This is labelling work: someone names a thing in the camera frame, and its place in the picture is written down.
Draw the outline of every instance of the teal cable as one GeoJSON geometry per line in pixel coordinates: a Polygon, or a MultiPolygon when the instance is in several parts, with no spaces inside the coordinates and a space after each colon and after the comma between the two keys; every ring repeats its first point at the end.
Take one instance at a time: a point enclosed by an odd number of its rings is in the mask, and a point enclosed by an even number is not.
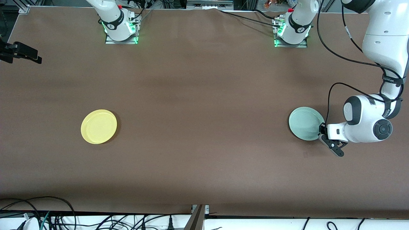
{"type": "Polygon", "coordinates": [[[45,217],[44,217],[44,220],[41,222],[40,230],[43,230],[44,223],[45,223],[45,220],[46,220],[47,217],[48,217],[48,214],[50,214],[50,211],[47,212],[47,214],[46,214],[45,217]]]}

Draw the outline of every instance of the table surface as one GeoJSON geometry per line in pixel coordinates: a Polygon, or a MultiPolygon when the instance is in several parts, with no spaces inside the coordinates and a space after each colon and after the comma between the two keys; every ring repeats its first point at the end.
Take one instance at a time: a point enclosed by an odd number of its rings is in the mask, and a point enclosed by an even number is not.
{"type": "MultiPolygon", "coordinates": [[[[0,63],[1,197],[61,196],[78,211],[186,213],[205,203],[219,215],[409,218],[405,103],[389,139],[351,143],[342,158],[289,130],[297,107],[326,114],[334,82],[368,93],[381,84],[378,68],[326,51],[315,28],[307,49],[276,48],[267,25],[214,9],[154,10],[139,44],[105,45],[97,20],[91,8],[19,16],[10,42],[38,49],[43,63],[0,63]],[[101,145],[80,133],[96,109],[119,121],[101,145]]],[[[368,16],[346,20],[361,43],[368,16]]],[[[368,61],[339,14],[323,14],[320,30],[336,52],[368,61]]],[[[334,88],[330,122],[344,120],[356,94],[334,88]]]]}

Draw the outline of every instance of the yellow plate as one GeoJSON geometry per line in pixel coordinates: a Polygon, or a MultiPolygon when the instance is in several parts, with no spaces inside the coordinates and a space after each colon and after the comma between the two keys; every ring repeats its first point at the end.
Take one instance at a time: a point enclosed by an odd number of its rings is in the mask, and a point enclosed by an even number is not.
{"type": "Polygon", "coordinates": [[[116,130],[117,119],[115,115],[105,109],[91,112],[81,124],[82,137],[91,144],[101,144],[108,141],[116,130]]]}

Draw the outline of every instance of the mint green plate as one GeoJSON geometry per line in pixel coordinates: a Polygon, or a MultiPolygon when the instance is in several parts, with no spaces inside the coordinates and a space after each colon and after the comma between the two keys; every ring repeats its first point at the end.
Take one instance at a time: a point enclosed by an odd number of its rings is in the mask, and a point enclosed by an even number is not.
{"type": "Polygon", "coordinates": [[[310,107],[299,107],[294,109],[288,124],[294,135],[302,140],[318,139],[319,126],[324,122],[321,114],[310,107]]]}

